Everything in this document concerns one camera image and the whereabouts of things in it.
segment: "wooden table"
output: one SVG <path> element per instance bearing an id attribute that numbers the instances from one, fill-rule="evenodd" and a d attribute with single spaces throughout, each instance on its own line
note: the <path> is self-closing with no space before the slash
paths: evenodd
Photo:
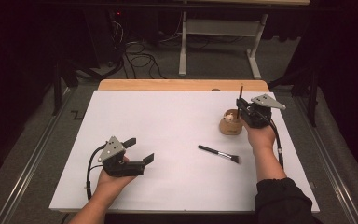
<path id="1" fill-rule="evenodd" d="M 99 91 L 269 91 L 262 80 L 105 79 Z"/>

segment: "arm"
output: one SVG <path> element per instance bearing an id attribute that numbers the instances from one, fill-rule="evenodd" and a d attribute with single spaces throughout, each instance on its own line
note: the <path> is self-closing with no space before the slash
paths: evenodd
<path id="1" fill-rule="evenodd" d="M 248 140 L 253 148 L 257 182 L 264 179 L 286 178 L 286 173 L 273 153 L 275 133 L 272 128 L 268 126 L 262 129 L 254 129 L 250 128 L 242 119 L 241 122 L 248 131 Z"/>
<path id="2" fill-rule="evenodd" d="M 78 212 L 70 223 L 99 223 L 104 222 L 104 216 L 120 192 L 136 176 L 112 177 L 102 169 L 97 189 L 89 202 Z"/>
<path id="3" fill-rule="evenodd" d="M 248 131 L 249 143 L 255 156 L 257 172 L 257 195 L 255 212 L 258 223 L 302 223 L 313 224 L 312 201 L 287 178 L 286 173 L 273 153 L 275 133 L 271 127 L 250 128 L 241 121 Z"/>

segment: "white sheet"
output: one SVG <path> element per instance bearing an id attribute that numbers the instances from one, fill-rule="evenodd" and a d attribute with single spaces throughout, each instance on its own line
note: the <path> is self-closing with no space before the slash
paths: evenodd
<path id="1" fill-rule="evenodd" d="M 250 102 L 261 94 L 244 92 L 242 97 Z M 155 160 L 122 191 L 111 212 L 254 211 L 255 162 L 246 130 L 227 136 L 218 129 L 223 114 L 236 108 L 236 98 L 237 92 L 227 91 L 94 92 L 49 208 L 76 211 L 86 204 L 91 153 L 114 135 L 121 142 L 136 137 L 137 144 L 126 153 L 131 161 L 141 161 L 151 153 Z M 272 109 L 272 117 L 282 142 L 285 172 L 312 199 L 312 212 L 317 212 L 282 114 Z M 198 145 L 239 155 L 242 163 L 200 150 Z M 98 156 L 94 165 L 99 164 Z M 92 191 L 100 170 L 91 171 Z"/>

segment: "black cable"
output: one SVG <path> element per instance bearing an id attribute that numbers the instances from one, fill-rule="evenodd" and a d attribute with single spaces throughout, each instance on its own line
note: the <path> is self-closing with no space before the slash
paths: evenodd
<path id="1" fill-rule="evenodd" d="M 160 42 L 159 44 L 164 45 L 164 46 L 168 46 L 168 47 L 181 46 L 182 45 L 182 39 L 178 40 L 178 37 L 180 37 L 180 36 L 177 36 L 176 38 L 171 38 L 170 40 L 165 40 L 164 42 Z"/>
<path id="2" fill-rule="evenodd" d="M 277 151 L 278 151 L 278 161 L 279 161 L 279 164 L 281 165 L 281 167 L 283 168 L 283 152 L 282 152 L 282 147 L 281 147 L 281 139 L 279 137 L 279 134 L 278 134 L 278 129 L 277 127 L 275 126 L 275 123 L 274 121 L 271 119 L 271 120 L 268 120 L 262 113 L 260 113 L 259 111 L 257 110 L 254 110 L 254 112 L 260 116 L 263 120 L 265 120 L 269 126 L 271 126 L 272 128 L 272 131 L 274 131 L 275 133 L 275 137 L 277 139 Z"/>
<path id="3" fill-rule="evenodd" d="M 134 51 L 134 52 L 127 52 L 127 49 L 128 49 L 129 47 L 131 47 L 131 46 L 134 46 L 134 45 L 139 45 L 139 46 L 141 46 L 142 48 L 141 48 L 140 50 L 137 50 L 137 51 Z M 126 55 L 127 61 L 129 62 L 130 66 L 131 66 L 132 72 L 133 72 L 133 74 L 134 74 L 134 78 L 136 79 L 136 73 L 135 73 L 134 67 L 146 67 L 146 66 L 148 66 L 148 65 L 151 64 L 151 65 L 150 65 L 150 68 L 149 68 L 149 71 L 148 71 L 150 78 L 155 79 L 155 78 L 152 76 L 151 71 L 152 71 L 152 68 L 153 68 L 154 66 L 156 66 L 156 68 L 158 69 L 158 75 L 159 75 L 160 77 L 164 78 L 164 79 L 167 79 L 165 76 L 163 76 L 163 75 L 161 74 L 161 70 L 159 69 L 159 66 L 158 66 L 158 64 L 157 64 L 156 58 L 155 58 L 153 55 L 151 55 L 151 54 L 143 53 L 144 50 L 145 50 L 145 46 L 144 46 L 142 43 L 138 43 L 138 42 L 130 43 L 130 44 L 128 44 L 128 46 L 126 47 L 125 55 Z M 130 55 L 133 55 L 134 57 L 133 57 L 132 59 L 130 59 L 129 56 L 128 56 L 129 54 L 130 54 Z M 135 61 L 135 60 L 138 60 L 138 59 L 141 59 L 141 58 L 146 58 L 146 59 L 148 59 L 148 61 L 147 61 L 146 63 L 141 64 L 141 65 L 136 65 L 136 64 L 134 64 L 134 61 Z"/>
<path id="4" fill-rule="evenodd" d="M 90 170 L 93 170 L 94 168 L 101 167 L 101 166 L 103 166 L 103 165 L 96 165 L 96 166 L 93 166 L 93 167 L 91 167 L 91 168 L 90 168 Z"/>
<path id="5" fill-rule="evenodd" d="M 91 199 L 91 182 L 90 182 L 90 171 L 91 171 L 91 164 L 92 164 L 92 160 L 94 159 L 95 154 L 97 154 L 97 152 L 99 152 L 101 149 L 104 149 L 104 147 L 106 146 L 106 144 L 98 147 L 97 149 L 95 149 L 95 151 L 92 153 L 91 158 L 89 158 L 89 166 L 87 167 L 87 177 L 86 177 L 86 191 L 87 191 L 87 198 L 90 200 Z"/>
<path id="6" fill-rule="evenodd" d="M 196 39 L 195 41 L 200 42 L 200 41 L 198 41 L 197 38 L 196 38 L 195 36 L 193 36 L 193 35 L 190 35 L 189 38 Z M 210 44 L 210 40 L 209 40 L 208 38 L 203 38 L 202 40 L 206 40 L 206 43 L 205 43 L 203 46 L 201 46 L 201 47 L 191 47 L 188 43 L 186 44 L 186 46 L 187 46 L 188 48 L 190 48 L 190 49 L 203 49 L 203 48 L 207 47 L 207 46 Z"/>
<path id="7" fill-rule="evenodd" d="M 62 220 L 61 220 L 61 224 L 65 223 L 65 220 L 68 218 L 69 213 L 65 214 L 65 216 L 63 216 Z"/>
<path id="8" fill-rule="evenodd" d="M 73 64 L 75 67 L 79 68 L 79 70 L 85 72 L 86 74 L 90 75 L 91 77 L 85 77 L 85 76 L 82 76 L 80 74 L 76 74 L 78 77 L 81 77 L 81 78 L 84 78 L 84 79 L 97 79 L 97 80 L 104 80 L 106 79 L 107 77 L 109 76 L 112 76 L 113 74 L 115 74 L 116 72 L 118 72 L 123 64 L 124 64 L 124 60 L 122 58 L 120 58 L 117 62 L 117 65 L 114 69 L 110 70 L 109 72 L 101 75 L 95 71 L 93 71 L 92 69 L 90 68 L 87 68 L 87 67 L 84 67 L 83 65 L 81 65 L 80 63 L 77 63 L 75 61 L 72 61 L 72 60 L 68 60 L 69 63 Z"/>
<path id="9" fill-rule="evenodd" d="M 129 79 L 129 74 L 127 73 L 127 69 L 126 66 L 124 66 L 124 64 L 123 64 L 123 70 L 124 70 L 124 74 L 126 74 L 126 79 Z"/>
<path id="10" fill-rule="evenodd" d="M 232 38 L 232 40 L 217 39 L 218 37 L 212 36 L 212 35 L 208 35 L 208 36 L 206 36 L 206 38 L 209 39 L 209 41 L 211 43 L 232 44 L 232 43 L 239 42 L 239 41 L 243 40 L 245 38 L 245 36 L 235 36 Z"/>
<path id="11" fill-rule="evenodd" d="M 160 44 L 164 44 L 164 42 L 168 42 L 168 41 L 171 41 L 171 40 L 173 40 L 173 39 L 176 39 L 176 38 L 182 36 L 182 35 L 178 35 L 179 28 L 180 28 L 180 26 L 181 26 L 181 24 L 182 24 L 182 19 L 183 19 L 183 12 L 180 13 L 179 22 L 178 22 L 178 25 L 176 26 L 176 30 L 175 30 L 175 32 L 173 33 L 173 35 L 171 35 L 171 37 L 169 37 L 169 38 L 167 38 L 167 39 L 159 40 L 158 42 L 159 42 Z"/>

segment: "makeup brush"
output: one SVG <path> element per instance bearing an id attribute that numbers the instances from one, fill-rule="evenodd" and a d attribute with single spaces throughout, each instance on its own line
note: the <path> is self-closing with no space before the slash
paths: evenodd
<path id="1" fill-rule="evenodd" d="M 240 157 L 239 156 L 234 156 L 234 155 L 230 155 L 230 154 L 227 154 L 225 152 L 220 152 L 218 150 L 215 150 L 215 149 L 212 149 L 212 148 L 209 148 L 209 147 L 205 147 L 205 146 L 202 146 L 202 145 L 199 145 L 199 148 L 200 149 L 203 149 L 205 151 L 209 151 L 209 152 L 212 152 L 216 155 L 219 155 L 219 156 L 222 156 L 222 157 L 225 157 L 225 158 L 228 158 L 234 162 L 236 162 L 237 164 L 241 164 L 241 160 L 240 160 Z"/>

